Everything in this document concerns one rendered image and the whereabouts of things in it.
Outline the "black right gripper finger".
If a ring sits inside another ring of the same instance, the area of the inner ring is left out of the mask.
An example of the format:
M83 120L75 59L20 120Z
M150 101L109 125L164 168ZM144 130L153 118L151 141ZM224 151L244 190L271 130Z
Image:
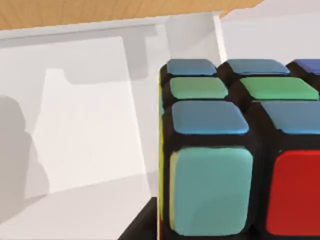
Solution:
M157 198L151 197L118 240L157 240Z

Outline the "multicoloured puzzle cube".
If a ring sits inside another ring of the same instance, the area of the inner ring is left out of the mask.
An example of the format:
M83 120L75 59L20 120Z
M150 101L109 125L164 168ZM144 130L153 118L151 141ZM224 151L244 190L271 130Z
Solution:
M320 240L320 59L171 59L158 240Z

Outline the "wooden cupboard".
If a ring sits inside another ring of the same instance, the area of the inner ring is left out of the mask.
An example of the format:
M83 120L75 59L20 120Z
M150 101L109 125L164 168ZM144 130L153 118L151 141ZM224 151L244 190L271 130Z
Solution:
M0 31L254 8L264 0L0 0Z

